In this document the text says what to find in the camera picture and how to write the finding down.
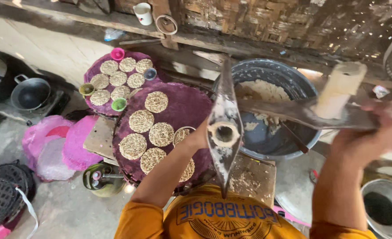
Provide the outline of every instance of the wooden shelf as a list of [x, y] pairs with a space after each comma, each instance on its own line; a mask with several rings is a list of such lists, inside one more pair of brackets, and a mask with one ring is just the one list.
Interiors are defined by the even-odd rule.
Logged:
[[49, 0], [22, 0], [18, 5], [14, 4], [11, 0], [0, 0], [0, 3], [51, 16], [165, 39], [163, 33], [159, 32], [154, 24], [148, 26], [142, 25], [134, 15], [130, 14], [118, 12], [112, 12], [108, 16], [91, 14], [82, 11], [73, 4], [52, 3]]

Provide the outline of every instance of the black cooking pot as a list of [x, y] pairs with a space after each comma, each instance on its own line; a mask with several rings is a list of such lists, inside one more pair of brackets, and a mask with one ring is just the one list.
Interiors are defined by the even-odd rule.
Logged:
[[12, 105], [20, 110], [35, 110], [42, 106], [49, 98], [50, 85], [41, 78], [28, 78], [24, 74], [15, 77], [18, 85], [12, 92]]

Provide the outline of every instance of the white strap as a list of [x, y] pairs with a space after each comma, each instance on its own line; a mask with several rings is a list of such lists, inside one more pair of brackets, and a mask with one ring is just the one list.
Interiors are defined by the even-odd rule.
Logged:
[[27, 204], [27, 206], [28, 206], [28, 211], [29, 211], [29, 213], [30, 213], [30, 214], [34, 217], [34, 219], [35, 219], [35, 227], [34, 227], [34, 230], [33, 230], [33, 231], [31, 232], [31, 234], [29, 234], [29, 236], [27, 237], [27, 239], [30, 239], [30, 238], [34, 235], [34, 233], [37, 231], [37, 229], [38, 229], [38, 217], [37, 217], [37, 214], [35, 214], [35, 210], [34, 210], [32, 204], [31, 204], [31, 202], [29, 202], [27, 196], [26, 196], [26, 195], [22, 192], [22, 190], [20, 190], [18, 187], [16, 187], [16, 190], [19, 191], [19, 193], [22, 195], [23, 201], [24, 201], [24, 202]]

